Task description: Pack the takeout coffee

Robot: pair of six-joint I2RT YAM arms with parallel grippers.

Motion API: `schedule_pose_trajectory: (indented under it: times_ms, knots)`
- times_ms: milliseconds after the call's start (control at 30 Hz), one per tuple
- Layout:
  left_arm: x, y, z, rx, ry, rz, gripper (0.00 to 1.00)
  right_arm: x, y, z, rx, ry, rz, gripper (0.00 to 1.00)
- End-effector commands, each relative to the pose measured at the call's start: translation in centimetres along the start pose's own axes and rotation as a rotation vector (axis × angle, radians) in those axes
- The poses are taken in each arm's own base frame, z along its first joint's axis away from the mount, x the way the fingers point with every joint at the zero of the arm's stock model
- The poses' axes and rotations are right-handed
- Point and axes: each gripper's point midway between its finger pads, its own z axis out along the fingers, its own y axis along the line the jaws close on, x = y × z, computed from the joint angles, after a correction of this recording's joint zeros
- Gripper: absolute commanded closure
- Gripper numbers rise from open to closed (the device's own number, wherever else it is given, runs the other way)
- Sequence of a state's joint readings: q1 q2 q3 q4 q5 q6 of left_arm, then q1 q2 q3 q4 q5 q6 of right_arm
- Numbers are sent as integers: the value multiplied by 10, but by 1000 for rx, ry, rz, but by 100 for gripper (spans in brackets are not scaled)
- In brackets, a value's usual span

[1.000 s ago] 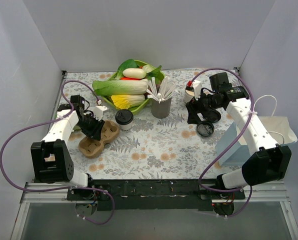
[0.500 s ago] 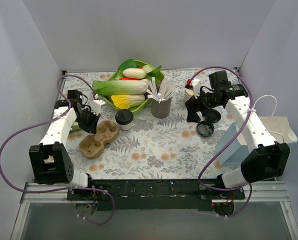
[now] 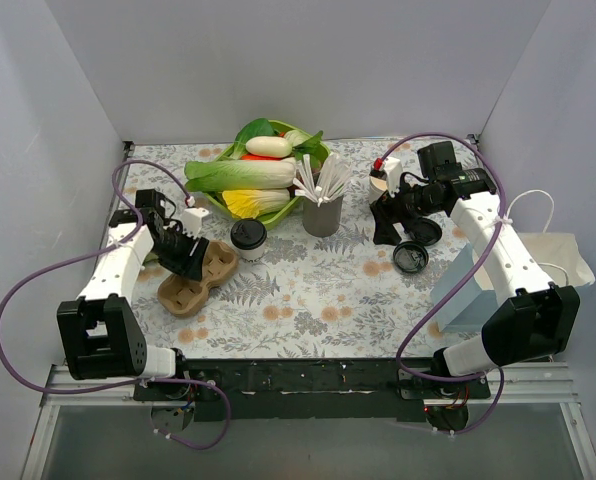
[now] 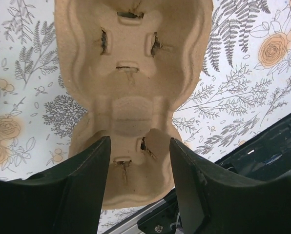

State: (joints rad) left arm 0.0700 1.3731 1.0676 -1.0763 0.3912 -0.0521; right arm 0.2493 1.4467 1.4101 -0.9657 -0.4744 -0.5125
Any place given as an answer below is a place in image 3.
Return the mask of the white paper coffee cup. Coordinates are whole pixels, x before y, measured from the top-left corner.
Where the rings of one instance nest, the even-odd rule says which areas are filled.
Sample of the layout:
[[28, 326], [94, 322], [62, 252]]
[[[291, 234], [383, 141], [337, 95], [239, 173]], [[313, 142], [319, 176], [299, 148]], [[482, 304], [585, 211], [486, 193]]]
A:
[[239, 265], [243, 267], [249, 267], [261, 260], [265, 252], [265, 246], [260, 245], [252, 249], [242, 249], [239, 247], [234, 247], [234, 251], [237, 253], [239, 257]]

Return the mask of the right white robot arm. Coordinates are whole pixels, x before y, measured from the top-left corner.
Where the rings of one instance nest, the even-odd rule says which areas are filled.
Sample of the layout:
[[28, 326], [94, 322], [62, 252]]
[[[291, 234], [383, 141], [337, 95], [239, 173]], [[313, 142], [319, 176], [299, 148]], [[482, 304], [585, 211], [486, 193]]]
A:
[[445, 213], [466, 235], [478, 256], [475, 265], [427, 313], [432, 318], [484, 269], [498, 308], [481, 333], [438, 350], [424, 379], [442, 397], [453, 397], [485, 372], [565, 350], [580, 307], [571, 285], [559, 286], [529, 253], [506, 218], [506, 196], [497, 176], [484, 168], [464, 168], [456, 159], [454, 137], [418, 150], [418, 184], [406, 180], [400, 160], [389, 153], [377, 159], [372, 174], [385, 179], [386, 191], [370, 209], [374, 242], [395, 245], [394, 226], [413, 233], [428, 216]]

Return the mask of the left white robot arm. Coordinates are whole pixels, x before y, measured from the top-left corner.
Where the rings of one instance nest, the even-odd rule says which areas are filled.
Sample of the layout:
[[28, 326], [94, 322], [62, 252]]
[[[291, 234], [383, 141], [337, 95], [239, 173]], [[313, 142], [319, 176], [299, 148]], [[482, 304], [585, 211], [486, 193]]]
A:
[[179, 217], [169, 218], [168, 202], [155, 189], [138, 190], [135, 208], [116, 211], [109, 222], [111, 251], [100, 257], [78, 298], [59, 305], [57, 322], [74, 379], [156, 378], [156, 387], [168, 399], [189, 392], [191, 377], [176, 366], [180, 355], [148, 344], [131, 308], [134, 286], [150, 253], [171, 273], [202, 279], [209, 240], [200, 232], [210, 212], [196, 207], [190, 197]]

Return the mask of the brown pulp cup carrier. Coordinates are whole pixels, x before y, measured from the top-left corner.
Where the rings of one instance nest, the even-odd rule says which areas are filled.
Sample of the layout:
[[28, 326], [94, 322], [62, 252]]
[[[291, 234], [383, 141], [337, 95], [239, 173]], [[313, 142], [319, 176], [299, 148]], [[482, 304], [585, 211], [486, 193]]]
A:
[[171, 274], [158, 288], [158, 301], [176, 317], [191, 317], [203, 308], [213, 288], [224, 285], [234, 275], [238, 263], [238, 255], [225, 242], [210, 241], [202, 263], [202, 279]]

